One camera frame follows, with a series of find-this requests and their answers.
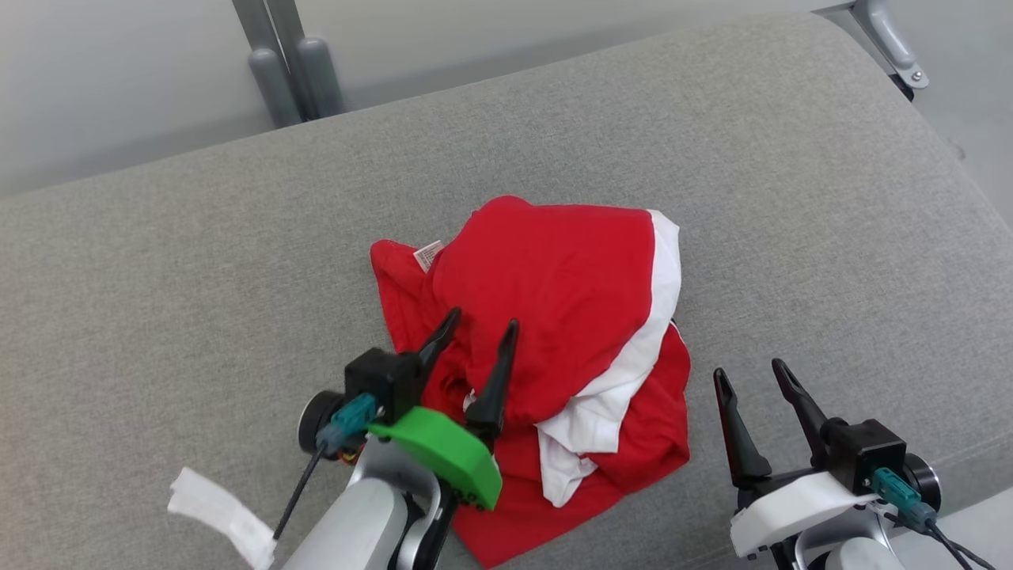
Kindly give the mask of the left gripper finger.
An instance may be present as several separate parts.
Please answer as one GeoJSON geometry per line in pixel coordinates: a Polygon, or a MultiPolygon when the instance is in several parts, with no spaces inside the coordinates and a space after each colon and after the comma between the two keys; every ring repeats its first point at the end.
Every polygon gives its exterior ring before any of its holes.
{"type": "Polygon", "coordinates": [[[453,307],[446,314],[441,324],[430,334],[426,343],[421,346],[417,356],[419,357],[419,372],[430,373],[433,371],[438,357],[446,350],[453,339],[461,318],[461,308],[453,307]]]}
{"type": "Polygon", "coordinates": [[[466,429],[482,443],[495,443],[502,434],[506,394],[520,336],[520,322],[511,320],[497,346],[497,358],[481,394],[465,410],[466,429]]]}

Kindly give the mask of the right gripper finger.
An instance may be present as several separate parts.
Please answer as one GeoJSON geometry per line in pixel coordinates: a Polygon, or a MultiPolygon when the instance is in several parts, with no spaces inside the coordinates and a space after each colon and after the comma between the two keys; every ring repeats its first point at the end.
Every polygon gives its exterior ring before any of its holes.
{"type": "Polygon", "coordinates": [[[713,372],[714,390],[731,483],[735,488],[752,488],[773,473],[767,458],[757,451],[738,411],[738,396],[723,368],[713,372]]]}
{"type": "Polygon", "coordinates": [[[772,371],[780,387],[785,401],[791,405],[801,426],[808,447],[810,447],[810,464],[813,468],[825,468],[828,451],[821,436],[826,415],[801,382],[782,359],[772,359],[772,371]]]}

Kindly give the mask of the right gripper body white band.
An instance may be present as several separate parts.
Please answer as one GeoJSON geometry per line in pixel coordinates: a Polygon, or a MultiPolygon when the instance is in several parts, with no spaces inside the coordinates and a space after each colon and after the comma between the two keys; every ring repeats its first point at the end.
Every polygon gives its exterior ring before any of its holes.
{"type": "Polygon", "coordinates": [[[858,523],[851,512],[875,501],[856,495],[829,473],[799,477],[757,498],[759,482],[738,490],[731,520],[735,556],[752,559],[770,549],[776,559],[803,559],[808,549],[831,545],[828,559],[878,559],[877,517],[858,523]]]}

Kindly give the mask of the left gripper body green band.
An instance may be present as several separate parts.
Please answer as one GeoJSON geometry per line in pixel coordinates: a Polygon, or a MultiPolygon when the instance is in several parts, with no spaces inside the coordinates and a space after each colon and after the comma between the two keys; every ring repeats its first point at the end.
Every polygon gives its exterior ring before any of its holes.
{"type": "Polygon", "coordinates": [[[503,476],[491,451],[442,412],[416,405],[397,422],[376,420],[368,431],[393,441],[408,457],[448,483],[471,505],[493,510],[503,490],[503,476]]]}

